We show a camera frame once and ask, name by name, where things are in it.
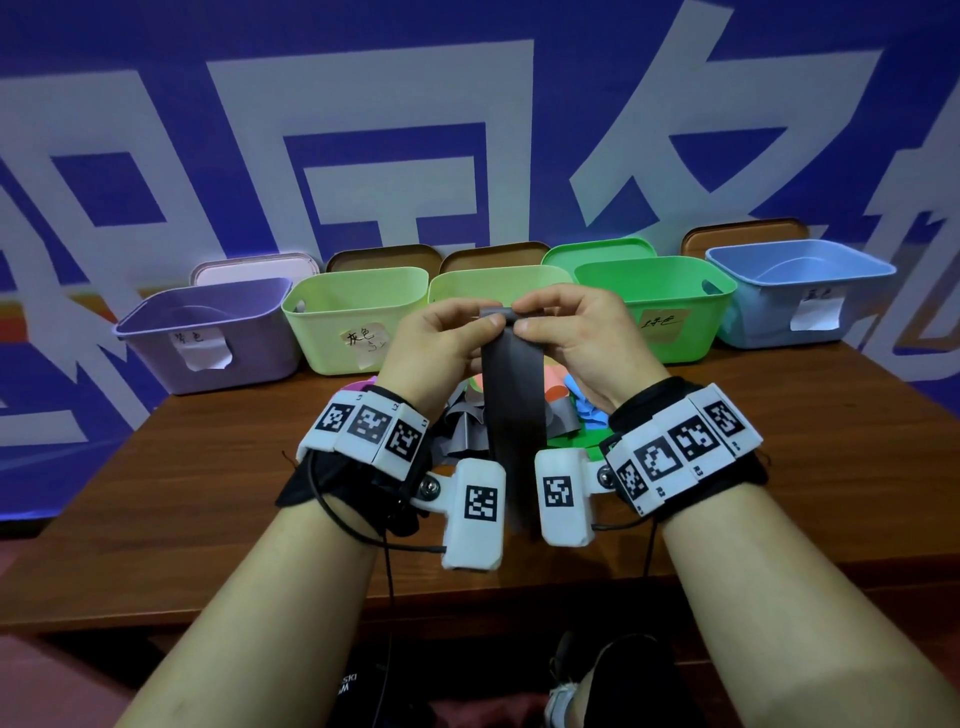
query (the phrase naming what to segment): purple basket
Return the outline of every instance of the purple basket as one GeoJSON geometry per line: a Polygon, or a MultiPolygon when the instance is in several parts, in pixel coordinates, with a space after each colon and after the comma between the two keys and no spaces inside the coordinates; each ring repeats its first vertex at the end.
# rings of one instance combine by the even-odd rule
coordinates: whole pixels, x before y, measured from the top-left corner
{"type": "Polygon", "coordinates": [[[300,346],[280,309],[291,287],[288,279],[260,279],[161,291],[113,333],[171,394],[281,379],[300,363],[300,346]]]}

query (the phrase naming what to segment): forearm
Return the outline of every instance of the forearm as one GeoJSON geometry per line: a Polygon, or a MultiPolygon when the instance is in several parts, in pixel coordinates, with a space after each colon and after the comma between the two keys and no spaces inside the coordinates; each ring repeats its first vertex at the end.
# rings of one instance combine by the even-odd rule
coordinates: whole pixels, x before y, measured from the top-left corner
{"type": "MultiPolygon", "coordinates": [[[[375,535],[343,503],[328,502],[375,535]]],[[[315,501],[281,510],[117,725],[323,725],[375,553],[315,501]]]]}
{"type": "Polygon", "coordinates": [[[960,724],[949,682],[764,489],[687,508],[663,535],[746,726],[960,724]]]}

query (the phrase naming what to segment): wooden table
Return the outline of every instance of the wooden table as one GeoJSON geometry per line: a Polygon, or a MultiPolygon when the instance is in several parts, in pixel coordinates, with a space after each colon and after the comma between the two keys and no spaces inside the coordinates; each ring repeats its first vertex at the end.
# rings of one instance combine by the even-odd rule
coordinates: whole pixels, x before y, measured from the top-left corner
{"type": "MultiPolygon", "coordinates": [[[[714,349],[674,371],[717,382],[750,417],[766,438],[771,492],[854,581],[960,579],[960,422],[947,411],[844,344],[714,349]]],[[[273,517],[291,471],[282,453],[294,454],[348,380],[304,372],[169,398],[0,580],[0,631],[188,624],[273,517]]],[[[631,517],[615,497],[594,502],[599,521],[631,517]]],[[[433,516],[411,541],[438,544],[443,527],[433,516]]],[[[508,536],[491,573],[395,552],[400,616],[422,634],[503,628],[504,615],[529,614],[524,605],[539,609],[529,607],[538,599],[630,583],[647,535],[646,526],[602,533],[582,549],[508,536]]],[[[652,574],[671,573],[657,548],[652,574]]],[[[385,618],[386,593],[378,568],[367,625],[385,618]]]]}

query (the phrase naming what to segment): light blue basket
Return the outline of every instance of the light blue basket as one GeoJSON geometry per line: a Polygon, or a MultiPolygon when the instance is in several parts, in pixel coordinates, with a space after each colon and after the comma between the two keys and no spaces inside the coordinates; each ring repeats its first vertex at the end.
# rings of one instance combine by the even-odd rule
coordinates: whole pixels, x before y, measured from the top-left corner
{"type": "Polygon", "coordinates": [[[739,283],[717,332],[739,349],[838,341],[897,272],[829,240],[711,248],[707,260],[739,283]]]}

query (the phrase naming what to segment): hand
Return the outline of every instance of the hand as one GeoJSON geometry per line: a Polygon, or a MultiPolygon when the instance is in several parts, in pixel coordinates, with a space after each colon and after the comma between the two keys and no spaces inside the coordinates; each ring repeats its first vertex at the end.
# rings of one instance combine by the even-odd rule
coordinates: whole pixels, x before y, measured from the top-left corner
{"type": "Polygon", "coordinates": [[[559,283],[514,303],[514,334],[544,350],[573,375],[581,391],[607,414],[670,376],[647,347],[623,300],[610,291],[559,283]]]}
{"type": "Polygon", "coordinates": [[[506,320],[500,313],[477,316],[481,307],[499,305],[480,299],[447,299],[406,316],[396,329],[377,385],[436,422],[457,384],[480,373],[478,350],[500,335],[506,320]]]}

